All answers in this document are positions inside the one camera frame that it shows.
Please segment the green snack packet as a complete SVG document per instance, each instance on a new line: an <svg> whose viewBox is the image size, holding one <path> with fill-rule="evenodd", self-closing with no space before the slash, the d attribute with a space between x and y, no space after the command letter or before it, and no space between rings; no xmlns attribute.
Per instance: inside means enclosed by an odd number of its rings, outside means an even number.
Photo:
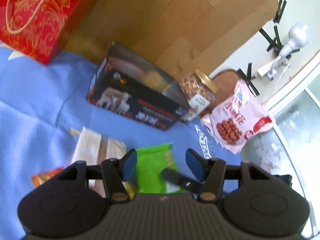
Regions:
<svg viewBox="0 0 320 240"><path fill-rule="evenodd" d="M161 172L165 168L178 171L172 156L172 143L136 149L137 165L135 174L123 183L129 197L137 194L174 194L183 189L164 181Z"/></svg>

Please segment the beige wafer snack packet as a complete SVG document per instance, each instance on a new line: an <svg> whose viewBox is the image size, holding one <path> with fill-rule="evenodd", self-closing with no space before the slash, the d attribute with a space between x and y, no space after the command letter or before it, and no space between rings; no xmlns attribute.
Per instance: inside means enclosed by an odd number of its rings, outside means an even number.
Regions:
<svg viewBox="0 0 320 240"><path fill-rule="evenodd" d="M126 153L123 142L89 128L83 127L81 131L71 128L69 132L78 136L71 163L84 160L87 165L99 165L105 159L121 159Z"/></svg>

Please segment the pink snack bag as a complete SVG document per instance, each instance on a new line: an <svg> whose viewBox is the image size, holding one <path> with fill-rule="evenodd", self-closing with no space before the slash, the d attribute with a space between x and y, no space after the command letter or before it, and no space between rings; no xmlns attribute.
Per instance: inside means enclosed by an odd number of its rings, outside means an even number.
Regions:
<svg viewBox="0 0 320 240"><path fill-rule="evenodd" d="M243 80L238 80L234 93L201 122L211 136L233 154L239 153L250 137L273 127L268 111Z"/></svg>

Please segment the red orange snack packet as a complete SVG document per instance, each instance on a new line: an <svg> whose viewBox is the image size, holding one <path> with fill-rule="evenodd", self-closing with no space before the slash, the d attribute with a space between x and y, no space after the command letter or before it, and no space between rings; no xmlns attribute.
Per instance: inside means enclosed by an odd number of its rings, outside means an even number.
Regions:
<svg viewBox="0 0 320 240"><path fill-rule="evenodd" d="M58 173L64 170L64 167L57 167L50 171L41 172L31 176L31 180L35 188L39 187L40 185L44 184L50 178L54 177Z"/></svg>

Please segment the peanut jar gold lid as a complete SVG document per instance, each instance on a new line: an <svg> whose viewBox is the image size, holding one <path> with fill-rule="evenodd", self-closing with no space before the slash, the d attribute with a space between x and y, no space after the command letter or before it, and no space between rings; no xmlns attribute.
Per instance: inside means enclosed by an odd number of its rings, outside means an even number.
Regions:
<svg viewBox="0 0 320 240"><path fill-rule="evenodd" d="M214 94L219 91L218 86L199 69L186 74L179 84L190 106L184 115L187 121L193 120L207 109L215 101Z"/></svg>

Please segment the black printed storage box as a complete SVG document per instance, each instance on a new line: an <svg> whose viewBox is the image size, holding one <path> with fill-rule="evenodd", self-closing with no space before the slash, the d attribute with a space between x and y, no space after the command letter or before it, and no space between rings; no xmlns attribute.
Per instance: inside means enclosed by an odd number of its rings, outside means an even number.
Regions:
<svg viewBox="0 0 320 240"><path fill-rule="evenodd" d="M86 99L106 111L163 131L190 109L176 79L117 42L109 45Z"/></svg>

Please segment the brown wooden chair back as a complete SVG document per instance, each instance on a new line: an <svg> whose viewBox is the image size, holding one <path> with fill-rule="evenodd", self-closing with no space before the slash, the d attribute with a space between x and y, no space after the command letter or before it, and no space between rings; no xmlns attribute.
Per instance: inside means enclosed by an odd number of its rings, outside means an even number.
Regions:
<svg viewBox="0 0 320 240"><path fill-rule="evenodd" d="M233 95L235 85L240 79L238 72L231 69L224 70L213 78L213 83L218 86L219 90L214 94L215 101L212 104L212 108L215 108Z"/></svg>

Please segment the blue printed tablecloth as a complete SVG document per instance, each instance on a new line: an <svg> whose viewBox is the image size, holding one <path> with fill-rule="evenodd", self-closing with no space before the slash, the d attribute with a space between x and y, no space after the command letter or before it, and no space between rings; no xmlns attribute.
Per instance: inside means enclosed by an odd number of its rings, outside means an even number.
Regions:
<svg viewBox="0 0 320 240"><path fill-rule="evenodd" d="M1 239L21 239L20 200L33 190L31 176L70 165L77 138L69 130L89 128L127 148L172 144L178 170L191 171L185 152L239 165L241 156L225 150L199 120L177 122L167 131L97 108L86 101L97 70L84 57L61 52L49 65L1 44Z"/></svg>

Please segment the white power adapter plug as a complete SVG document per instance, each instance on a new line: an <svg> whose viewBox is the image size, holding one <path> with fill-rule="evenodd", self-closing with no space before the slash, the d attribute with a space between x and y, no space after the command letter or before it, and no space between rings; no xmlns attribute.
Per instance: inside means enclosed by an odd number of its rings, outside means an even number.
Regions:
<svg viewBox="0 0 320 240"><path fill-rule="evenodd" d="M287 58L285 59L281 59L279 60L274 67L273 64L274 64L274 61L276 59L273 59L272 61L270 61L269 63L263 65L262 67L260 67L258 70L257 70L257 74L260 78L263 78L263 77L267 77L268 81L273 81L274 79L276 79L278 77L278 72L277 72L277 69L280 68L280 67L287 67L290 65L289 63L289 60Z"/></svg>

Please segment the white wall lamp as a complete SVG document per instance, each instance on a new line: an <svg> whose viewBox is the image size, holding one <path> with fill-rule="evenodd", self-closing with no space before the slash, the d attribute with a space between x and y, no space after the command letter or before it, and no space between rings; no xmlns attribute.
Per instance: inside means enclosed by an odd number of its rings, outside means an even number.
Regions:
<svg viewBox="0 0 320 240"><path fill-rule="evenodd" d="M287 57L294 50L305 47L309 41L309 29L304 23L297 23L293 25L288 33L288 41L281 48L279 56Z"/></svg>

